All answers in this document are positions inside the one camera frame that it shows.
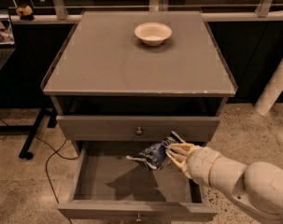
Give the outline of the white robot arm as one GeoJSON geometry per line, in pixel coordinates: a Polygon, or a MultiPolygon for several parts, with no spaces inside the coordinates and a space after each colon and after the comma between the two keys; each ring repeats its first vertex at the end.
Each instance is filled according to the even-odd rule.
{"type": "Polygon", "coordinates": [[[171,144],[168,158],[196,184],[221,192],[261,224],[283,224],[283,170],[265,161],[245,165],[210,147],[171,144]]]}

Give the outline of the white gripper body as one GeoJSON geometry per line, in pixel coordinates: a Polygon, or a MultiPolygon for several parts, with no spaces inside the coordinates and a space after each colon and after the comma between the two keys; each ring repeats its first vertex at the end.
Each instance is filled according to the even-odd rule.
{"type": "Polygon", "coordinates": [[[187,159],[187,177],[199,185],[209,185],[209,174],[221,154],[210,147],[196,149],[187,159]]]}

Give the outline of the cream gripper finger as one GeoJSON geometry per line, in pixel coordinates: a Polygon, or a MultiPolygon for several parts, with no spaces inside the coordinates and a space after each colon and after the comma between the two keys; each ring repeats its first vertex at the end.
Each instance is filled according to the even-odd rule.
{"type": "Polygon", "coordinates": [[[200,146],[196,146],[191,143],[174,143],[170,144],[166,148],[166,154],[171,156],[180,155],[183,157],[189,157],[195,150],[199,149],[200,146]]]}
{"type": "Polygon", "coordinates": [[[168,148],[166,150],[166,155],[188,179],[191,179],[191,174],[188,168],[190,154],[187,151],[183,149],[168,148]]]}

